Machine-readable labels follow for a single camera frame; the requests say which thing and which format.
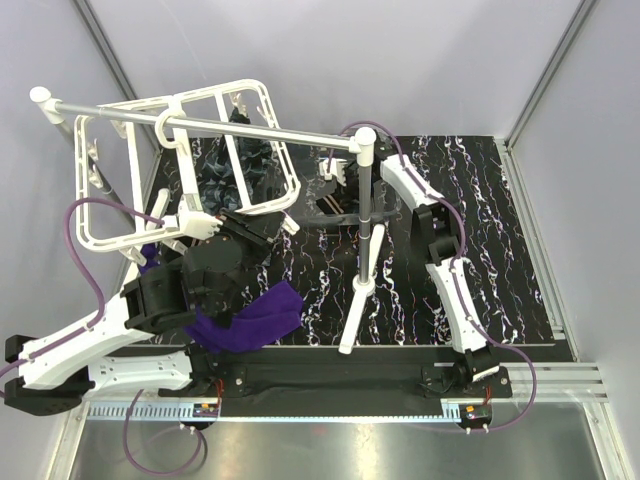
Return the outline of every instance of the white wall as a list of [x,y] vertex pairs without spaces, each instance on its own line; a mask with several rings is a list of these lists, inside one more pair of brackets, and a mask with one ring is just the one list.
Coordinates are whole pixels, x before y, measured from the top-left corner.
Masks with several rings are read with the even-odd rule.
[[[50,334],[96,306],[62,238],[62,216],[74,200],[72,151],[29,100],[29,90],[36,85],[73,103],[122,100],[70,5],[51,0],[5,2],[0,15],[2,345],[14,334]],[[125,150],[109,141],[101,147],[104,169],[122,192],[129,188],[128,165],[121,161],[126,161],[121,157]],[[149,159],[146,172],[151,163]],[[116,214],[98,215],[100,233],[126,231]],[[82,257],[110,295],[120,257],[86,252]],[[7,375],[0,385],[10,378]],[[36,418],[0,406],[3,478],[43,478],[56,418]]]
[[600,2],[515,153],[584,360],[640,474],[640,3]]
[[256,78],[284,128],[505,136],[578,0],[92,0],[139,95]]

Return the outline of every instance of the stand leg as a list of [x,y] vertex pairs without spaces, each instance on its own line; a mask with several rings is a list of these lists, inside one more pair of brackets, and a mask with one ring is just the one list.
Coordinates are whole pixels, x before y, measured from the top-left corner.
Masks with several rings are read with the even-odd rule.
[[384,238],[384,225],[378,224],[373,228],[373,234],[371,235],[371,250],[368,257],[369,281],[366,284],[360,283],[360,278],[355,277],[353,279],[353,290],[355,295],[353,296],[353,302],[349,309],[349,315],[347,316],[347,323],[344,325],[344,331],[342,332],[342,338],[340,338],[340,347],[338,351],[346,355],[350,354],[353,350],[353,344],[356,341],[356,335],[358,335],[358,327],[360,326],[360,320],[362,319],[362,312],[367,304],[367,298],[373,295],[376,289],[375,279],[373,274],[376,269],[376,263],[378,256],[380,255],[380,247],[382,246],[382,240]]

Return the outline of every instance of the metal floor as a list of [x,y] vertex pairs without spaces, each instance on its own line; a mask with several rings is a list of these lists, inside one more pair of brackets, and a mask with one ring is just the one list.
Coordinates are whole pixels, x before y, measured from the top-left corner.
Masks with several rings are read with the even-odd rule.
[[[516,414],[511,404],[494,408],[494,425]],[[131,450],[166,427],[158,422],[132,423]],[[489,435],[442,434],[424,428],[429,427],[219,423],[205,431],[207,458],[179,478],[604,479],[580,405],[536,404],[517,426]],[[148,468],[171,470],[190,457],[195,443],[186,432],[171,433],[143,446],[136,459]],[[124,459],[121,422],[88,421],[71,478],[149,477]]]

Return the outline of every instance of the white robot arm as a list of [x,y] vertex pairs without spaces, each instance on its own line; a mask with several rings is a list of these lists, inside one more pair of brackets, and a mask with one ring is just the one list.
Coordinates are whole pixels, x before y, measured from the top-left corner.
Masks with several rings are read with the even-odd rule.
[[[329,176],[331,171],[326,163],[321,166],[321,172]],[[427,272],[436,284],[449,321],[452,347],[460,355],[455,365],[456,381],[460,385],[467,385],[497,373],[499,364],[493,348],[478,330],[482,327],[464,276],[463,259],[457,256],[460,242],[458,225],[449,209],[440,203],[442,194],[422,178],[406,156],[403,162],[398,155],[388,157],[379,162],[379,168],[382,180],[393,187],[412,212],[412,251],[419,261],[425,263]],[[370,222],[363,220],[368,217],[361,216],[361,223]],[[382,233],[383,226],[376,225],[371,234],[368,281],[355,278],[353,282],[354,301],[340,341],[340,352],[344,354],[351,353],[366,298],[375,289],[373,266],[379,253]]]
[[93,312],[44,338],[10,337],[5,358],[17,364],[18,377],[5,386],[5,404],[34,415],[51,415],[97,392],[104,396],[143,388],[182,396],[184,389],[199,388],[200,380],[208,379],[212,385],[216,372],[199,360],[201,353],[206,355],[202,349],[152,357],[106,355],[192,324],[194,305],[210,317],[230,318],[234,312],[228,310],[227,301],[244,287],[246,269],[269,255],[285,215],[223,212],[219,219],[219,235],[143,276],[132,276],[106,302],[99,321]]
[[[418,174],[406,156],[405,166],[400,164],[398,155],[387,158],[380,166],[380,175],[385,182],[398,192],[411,212],[414,212],[414,222],[424,222],[424,220],[417,218],[419,217],[419,213],[416,212],[419,210],[426,212],[429,211],[430,207],[441,206],[431,197],[442,198],[442,194],[434,190],[429,183]],[[422,184],[422,189],[418,187],[416,180]],[[427,215],[427,217],[434,222],[438,221],[433,215]],[[430,228],[431,225],[423,225],[423,227]],[[427,261],[427,272],[429,272],[431,279],[436,284],[438,294],[440,295],[444,310],[447,314],[451,328],[451,343],[453,349],[462,354],[467,350],[475,352],[476,350],[486,347],[487,341],[470,323],[473,321],[480,325],[478,314],[473,305],[473,299],[469,293],[469,287],[467,286],[467,281],[464,276],[463,260],[455,259],[453,263],[451,263],[453,255],[450,255],[450,253],[455,254],[455,251],[449,251],[447,253],[449,255],[437,259],[428,255],[430,260],[436,260],[438,263]],[[458,277],[461,295],[471,318],[468,318],[462,308],[460,296],[451,278],[452,274]]]

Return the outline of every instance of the purple cloth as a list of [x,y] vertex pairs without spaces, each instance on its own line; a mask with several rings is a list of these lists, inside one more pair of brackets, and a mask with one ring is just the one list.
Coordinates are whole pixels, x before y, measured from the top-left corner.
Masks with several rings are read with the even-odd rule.
[[147,271],[160,265],[156,260],[154,260],[156,255],[158,255],[158,248],[155,243],[147,243],[146,245],[143,245],[140,249],[140,253],[147,259],[147,263],[145,265],[138,267],[140,275],[144,275]]
[[302,304],[298,292],[280,282],[234,316],[231,328],[219,327],[196,307],[196,323],[184,331],[212,352],[258,350],[300,327]]

